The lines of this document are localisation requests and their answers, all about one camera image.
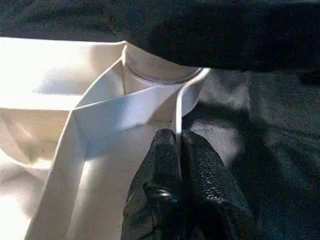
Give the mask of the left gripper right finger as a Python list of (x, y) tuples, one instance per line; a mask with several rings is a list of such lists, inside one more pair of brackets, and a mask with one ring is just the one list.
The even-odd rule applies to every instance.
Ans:
[(256, 240), (253, 214), (212, 145), (190, 130), (181, 134), (188, 240)]

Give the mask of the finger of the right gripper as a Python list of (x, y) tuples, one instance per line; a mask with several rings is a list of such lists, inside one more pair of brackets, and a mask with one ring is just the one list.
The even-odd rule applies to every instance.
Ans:
[(316, 72), (317, 0), (193, 0), (153, 28), (150, 51), (174, 63), (222, 70)]

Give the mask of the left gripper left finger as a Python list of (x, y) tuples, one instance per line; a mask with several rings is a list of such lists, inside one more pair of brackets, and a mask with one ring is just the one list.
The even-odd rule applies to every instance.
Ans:
[(156, 132), (135, 173), (123, 210), (123, 240), (180, 240), (185, 210), (176, 137), (164, 128)]

